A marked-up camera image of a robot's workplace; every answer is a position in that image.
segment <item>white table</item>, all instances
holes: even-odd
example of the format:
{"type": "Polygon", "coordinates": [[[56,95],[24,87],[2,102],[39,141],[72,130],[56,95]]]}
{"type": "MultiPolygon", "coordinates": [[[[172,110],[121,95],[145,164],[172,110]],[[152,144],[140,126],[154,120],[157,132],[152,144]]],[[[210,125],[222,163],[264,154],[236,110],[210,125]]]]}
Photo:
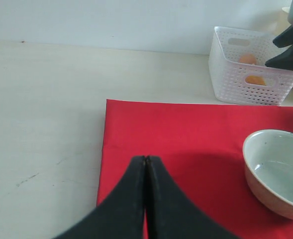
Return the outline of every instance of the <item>white table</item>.
{"type": "Polygon", "coordinates": [[[0,42],[0,239],[50,239],[95,207],[106,99],[223,104],[207,60],[0,42]]]}

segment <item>red cloth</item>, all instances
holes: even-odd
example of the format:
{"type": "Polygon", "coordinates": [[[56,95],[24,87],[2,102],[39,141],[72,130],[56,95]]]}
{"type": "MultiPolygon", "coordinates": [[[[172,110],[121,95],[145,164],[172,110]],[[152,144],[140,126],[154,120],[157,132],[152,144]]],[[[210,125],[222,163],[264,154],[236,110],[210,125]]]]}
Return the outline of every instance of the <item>red cloth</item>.
{"type": "Polygon", "coordinates": [[[156,155],[185,194],[243,239],[293,239],[293,221],[263,206],[244,177],[242,144],[257,130],[293,132],[293,107],[106,105],[98,204],[135,155],[156,155]]]}

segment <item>bowl rim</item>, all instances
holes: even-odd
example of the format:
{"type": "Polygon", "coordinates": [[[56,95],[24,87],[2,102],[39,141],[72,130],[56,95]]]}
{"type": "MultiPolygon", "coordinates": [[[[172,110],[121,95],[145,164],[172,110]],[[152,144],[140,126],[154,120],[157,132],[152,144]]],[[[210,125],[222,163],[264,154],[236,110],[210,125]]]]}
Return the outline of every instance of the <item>bowl rim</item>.
{"type": "Polygon", "coordinates": [[[243,156],[244,156],[244,160],[245,160],[245,164],[248,167],[248,169],[250,170],[250,172],[254,175],[254,177],[257,179],[257,181],[263,185],[270,193],[274,194],[276,197],[278,197],[279,199],[281,199],[282,201],[284,201],[285,203],[293,206],[293,202],[289,201],[288,199],[284,198],[283,196],[281,196],[280,194],[276,193],[275,191],[273,191],[270,187],[268,187],[259,177],[258,175],[254,172],[254,170],[252,169],[252,167],[249,165],[249,163],[247,162],[247,157],[245,154],[245,147],[247,145],[247,142],[254,136],[263,133],[263,132],[278,132],[278,133],[283,133],[283,134],[287,134],[289,136],[293,137],[293,133],[289,132],[289,131],[285,131],[285,130],[279,130],[279,129],[262,129],[262,130],[258,130],[256,132],[251,133],[250,135],[248,135],[243,143],[243,147],[242,147],[242,152],[243,152],[243,156]]]}

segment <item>ceramic bowl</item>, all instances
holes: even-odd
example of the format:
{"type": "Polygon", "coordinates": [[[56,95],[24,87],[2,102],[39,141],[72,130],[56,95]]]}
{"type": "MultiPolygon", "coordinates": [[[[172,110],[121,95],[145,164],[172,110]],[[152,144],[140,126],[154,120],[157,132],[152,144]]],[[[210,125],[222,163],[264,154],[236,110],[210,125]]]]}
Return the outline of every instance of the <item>ceramic bowl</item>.
{"type": "Polygon", "coordinates": [[[293,219],[293,133],[257,131],[246,138],[243,154],[252,193],[273,212],[293,219]]]}

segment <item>white plastic basket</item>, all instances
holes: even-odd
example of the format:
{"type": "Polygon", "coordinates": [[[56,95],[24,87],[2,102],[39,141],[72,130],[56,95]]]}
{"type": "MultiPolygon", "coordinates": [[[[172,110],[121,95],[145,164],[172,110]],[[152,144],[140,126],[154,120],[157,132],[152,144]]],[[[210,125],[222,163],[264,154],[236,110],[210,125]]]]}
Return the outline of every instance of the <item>white plastic basket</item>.
{"type": "Polygon", "coordinates": [[[214,93],[220,101],[241,105],[280,105],[293,87],[293,71],[269,68],[265,62],[285,51],[269,33],[215,27],[209,56],[214,93]],[[257,65],[238,63],[251,53],[257,65]],[[248,84],[248,76],[263,77],[267,86],[248,84]]]}

